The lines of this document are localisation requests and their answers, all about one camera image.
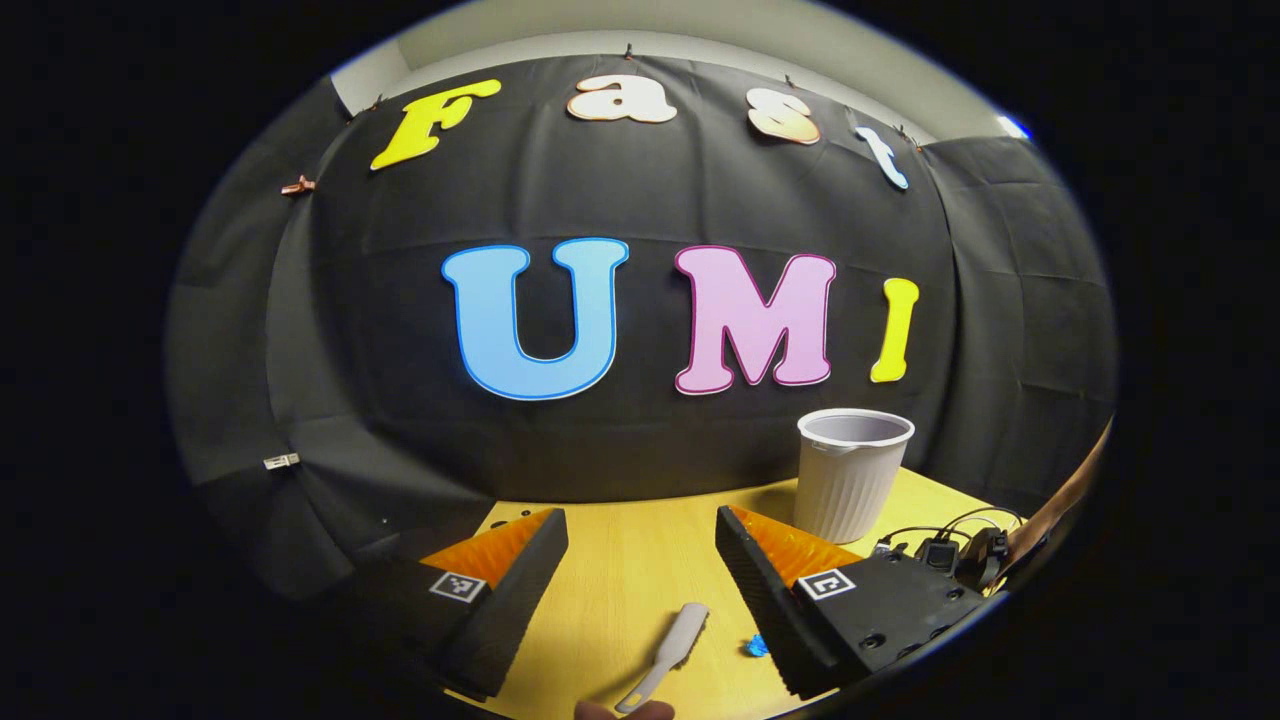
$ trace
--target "finger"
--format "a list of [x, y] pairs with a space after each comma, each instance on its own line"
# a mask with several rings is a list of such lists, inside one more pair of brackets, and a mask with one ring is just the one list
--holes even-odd
[[580, 700], [573, 706], [573, 720], [617, 720], [617, 717], [603, 705]]
[[676, 708], [660, 700], [650, 700], [627, 715], [627, 720], [675, 720], [675, 717]]

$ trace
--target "blue object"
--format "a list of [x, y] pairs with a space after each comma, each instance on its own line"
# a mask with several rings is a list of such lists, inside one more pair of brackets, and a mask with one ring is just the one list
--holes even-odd
[[516, 331], [516, 275], [529, 252], [494, 245], [451, 255], [440, 272], [453, 283], [462, 363], [481, 387], [512, 400], [554, 400], [595, 384], [613, 364], [617, 345], [613, 270], [626, 263], [627, 245], [582, 237], [556, 246], [552, 259], [573, 284], [577, 338], [554, 360], [530, 357]]
[[751, 641], [746, 643], [746, 652], [750, 652], [755, 657], [764, 657], [769, 653], [769, 648], [764, 647], [764, 638], [755, 634], [751, 635]]
[[893, 149], [881, 140], [872, 128], [858, 128], [858, 137], [872, 146], [872, 155], [876, 155], [876, 161], [879, 163], [884, 177], [901, 190], [906, 190], [906, 176], [893, 167]]

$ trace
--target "small white clip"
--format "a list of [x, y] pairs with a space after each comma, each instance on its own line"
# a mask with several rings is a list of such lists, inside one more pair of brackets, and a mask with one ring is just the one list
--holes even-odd
[[288, 455], [276, 455], [275, 457], [268, 457], [266, 460], [262, 461], [262, 465], [265, 465], [268, 470], [275, 470], [276, 468], [288, 468], [289, 465], [297, 465], [297, 464], [298, 464], [297, 452], [291, 452]]

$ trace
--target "white paper cup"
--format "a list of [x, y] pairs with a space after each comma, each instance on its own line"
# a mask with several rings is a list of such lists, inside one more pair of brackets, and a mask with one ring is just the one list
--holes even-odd
[[828, 542], [854, 542], [884, 509], [915, 425], [876, 410], [809, 413], [800, 429], [795, 524]]

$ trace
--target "pink letter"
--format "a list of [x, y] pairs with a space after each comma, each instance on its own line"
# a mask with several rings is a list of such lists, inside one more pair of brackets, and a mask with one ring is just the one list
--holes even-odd
[[787, 348], [773, 369], [776, 382], [806, 386], [831, 375], [827, 288], [836, 277], [835, 263], [819, 255], [792, 256], [768, 305], [732, 247], [686, 247], [676, 254], [676, 269], [694, 286], [692, 347], [689, 368], [676, 375], [680, 392], [710, 395], [733, 384], [733, 373], [724, 366], [726, 333], [753, 386], [764, 379], [783, 334]]

